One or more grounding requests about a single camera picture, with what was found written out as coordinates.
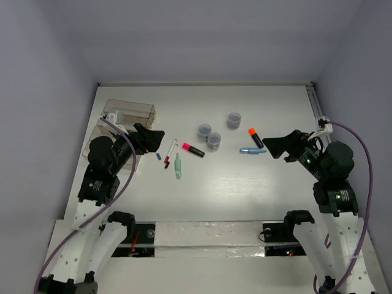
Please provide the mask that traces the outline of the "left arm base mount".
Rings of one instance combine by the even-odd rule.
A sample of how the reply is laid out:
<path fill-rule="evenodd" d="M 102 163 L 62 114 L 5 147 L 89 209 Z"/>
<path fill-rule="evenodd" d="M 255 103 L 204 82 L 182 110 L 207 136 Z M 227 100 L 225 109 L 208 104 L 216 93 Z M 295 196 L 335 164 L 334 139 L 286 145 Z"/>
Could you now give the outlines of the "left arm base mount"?
<path fill-rule="evenodd" d="M 127 237 L 114 251 L 112 257 L 154 257 L 155 256 L 155 222 L 136 223 L 135 233 Z"/>

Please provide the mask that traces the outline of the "pink cap black highlighter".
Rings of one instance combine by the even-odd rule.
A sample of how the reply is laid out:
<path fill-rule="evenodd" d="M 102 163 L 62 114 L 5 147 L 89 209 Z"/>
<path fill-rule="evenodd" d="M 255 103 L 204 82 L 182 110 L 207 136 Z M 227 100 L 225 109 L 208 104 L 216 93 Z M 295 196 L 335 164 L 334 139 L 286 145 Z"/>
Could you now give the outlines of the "pink cap black highlighter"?
<path fill-rule="evenodd" d="M 189 153 L 192 153 L 193 155 L 196 155 L 200 158 L 203 158 L 205 156 L 205 153 L 203 151 L 201 151 L 201 150 L 197 149 L 196 147 L 193 147 L 192 145 L 187 144 L 187 143 L 183 143 L 182 149 L 189 152 Z"/>

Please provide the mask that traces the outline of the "clear clip tub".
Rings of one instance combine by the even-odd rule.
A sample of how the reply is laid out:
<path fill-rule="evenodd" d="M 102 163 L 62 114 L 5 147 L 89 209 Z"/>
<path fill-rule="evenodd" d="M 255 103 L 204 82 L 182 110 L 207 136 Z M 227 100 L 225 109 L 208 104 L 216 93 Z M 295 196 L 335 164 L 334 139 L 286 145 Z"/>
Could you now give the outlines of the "clear clip tub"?
<path fill-rule="evenodd" d="M 207 136 L 207 146 L 209 149 L 217 150 L 221 144 L 221 135 L 217 132 L 211 132 Z"/>
<path fill-rule="evenodd" d="M 228 114 L 227 127 L 229 129 L 237 129 L 241 124 L 241 115 L 237 112 L 232 112 Z"/>

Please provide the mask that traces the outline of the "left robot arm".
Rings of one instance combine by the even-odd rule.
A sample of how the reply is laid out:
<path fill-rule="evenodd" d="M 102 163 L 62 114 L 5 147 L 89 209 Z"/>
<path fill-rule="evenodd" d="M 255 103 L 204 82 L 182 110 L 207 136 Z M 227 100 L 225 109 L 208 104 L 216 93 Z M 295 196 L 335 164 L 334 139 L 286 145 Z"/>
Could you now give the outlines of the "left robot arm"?
<path fill-rule="evenodd" d="M 88 167 L 83 176 L 71 232 L 45 262 L 57 261 L 45 276 L 39 273 L 35 293 L 97 293 L 97 278 L 122 242 L 135 236 L 133 214 L 109 207 L 124 193 L 118 173 L 129 159 L 156 152 L 165 135 L 140 123 L 135 130 L 121 129 L 108 120 L 111 137 L 99 136 L 89 144 Z"/>

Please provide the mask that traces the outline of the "green correction tape pen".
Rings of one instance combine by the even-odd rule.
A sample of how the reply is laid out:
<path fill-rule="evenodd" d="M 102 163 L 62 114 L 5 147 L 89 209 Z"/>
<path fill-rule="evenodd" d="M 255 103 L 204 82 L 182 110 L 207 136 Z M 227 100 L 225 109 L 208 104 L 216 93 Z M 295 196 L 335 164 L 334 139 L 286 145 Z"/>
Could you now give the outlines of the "green correction tape pen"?
<path fill-rule="evenodd" d="M 181 163 L 181 158 L 178 153 L 175 156 L 174 167 L 175 167 L 176 179 L 181 179 L 181 177 L 182 177 L 182 163 Z"/>

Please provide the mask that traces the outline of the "black cap white marker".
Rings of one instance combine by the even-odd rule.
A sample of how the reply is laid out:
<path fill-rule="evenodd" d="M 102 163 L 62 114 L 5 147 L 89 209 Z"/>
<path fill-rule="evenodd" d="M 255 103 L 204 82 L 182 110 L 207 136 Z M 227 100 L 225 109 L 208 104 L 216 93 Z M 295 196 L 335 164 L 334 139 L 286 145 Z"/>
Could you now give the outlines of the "black cap white marker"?
<path fill-rule="evenodd" d="M 171 157 L 170 157 L 170 160 L 165 164 L 164 169 L 167 169 L 168 166 L 170 165 L 170 162 L 171 162 L 171 160 L 174 158 L 174 154 L 175 154 L 175 151 L 176 151 L 177 149 L 178 149 L 178 144 L 177 144 L 176 148 L 174 149 L 174 151 L 173 151 L 173 153 L 172 153 L 172 155 L 171 155 Z"/>

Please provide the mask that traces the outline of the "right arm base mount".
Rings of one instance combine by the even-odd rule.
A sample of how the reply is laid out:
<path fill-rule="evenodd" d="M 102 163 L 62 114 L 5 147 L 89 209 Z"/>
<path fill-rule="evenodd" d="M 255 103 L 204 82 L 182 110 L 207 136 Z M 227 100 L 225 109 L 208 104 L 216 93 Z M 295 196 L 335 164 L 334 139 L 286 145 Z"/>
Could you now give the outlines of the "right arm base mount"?
<path fill-rule="evenodd" d="M 264 244 L 267 257 L 305 256 L 306 253 L 298 240 L 289 233 L 282 222 L 264 223 L 258 235 Z"/>

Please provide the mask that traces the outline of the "orange cap black highlighter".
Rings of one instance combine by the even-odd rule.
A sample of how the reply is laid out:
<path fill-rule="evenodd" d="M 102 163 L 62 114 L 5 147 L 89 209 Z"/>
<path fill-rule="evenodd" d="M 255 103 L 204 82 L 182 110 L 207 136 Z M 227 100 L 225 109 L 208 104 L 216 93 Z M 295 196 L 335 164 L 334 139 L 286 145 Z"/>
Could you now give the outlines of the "orange cap black highlighter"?
<path fill-rule="evenodd" d="M 254 143 L 256 144 L 256 146 L 258 148 L 260 148 L 260 149 L 264 148 L 264 144 L 263 144 L 262 140 L 260 139 L 260 137 L 258 136 L 258 134 L 257 134 L 257 132 L 255 131 L 254 128 L 248 129 L 248 133 L 252 137 Z"/>

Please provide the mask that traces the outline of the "clear tub of clips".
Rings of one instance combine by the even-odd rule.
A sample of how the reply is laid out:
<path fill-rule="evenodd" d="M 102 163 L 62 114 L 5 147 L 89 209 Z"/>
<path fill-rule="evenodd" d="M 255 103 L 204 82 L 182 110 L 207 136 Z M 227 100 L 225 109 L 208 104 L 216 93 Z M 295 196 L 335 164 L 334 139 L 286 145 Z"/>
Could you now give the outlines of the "clear tub of clips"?
<path fill-rule="evenodd" d="M 201 141 L 207 141 L 208 135 L 211 133 L 212 128 L 209 124 L 202 124 L 198 127 L 198 138 Z"/>

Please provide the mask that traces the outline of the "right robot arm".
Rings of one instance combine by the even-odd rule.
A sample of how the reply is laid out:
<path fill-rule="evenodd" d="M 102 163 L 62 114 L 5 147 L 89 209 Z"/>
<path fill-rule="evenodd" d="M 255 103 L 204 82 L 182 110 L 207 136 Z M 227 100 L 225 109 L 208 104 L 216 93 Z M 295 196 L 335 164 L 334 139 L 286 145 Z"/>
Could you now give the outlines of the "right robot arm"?
<path fill-rule="evenodd" d="M 363 253 L 365 221 L 348 182 L 354 168 L 353 151 L 339 141 L 322 148 L 315 134 L 299 130 L 262 140 L 273 158 L 287 153 L 287 163 L 299 162 L 316 180 L 313 196 L 325 227 L 323 236 L 306 210 L 287 212 L 282 222 L 265 224 L 266 243 L 297 242 L 306 253 L 317 277 L 318 293 L 375 293 Z"/>

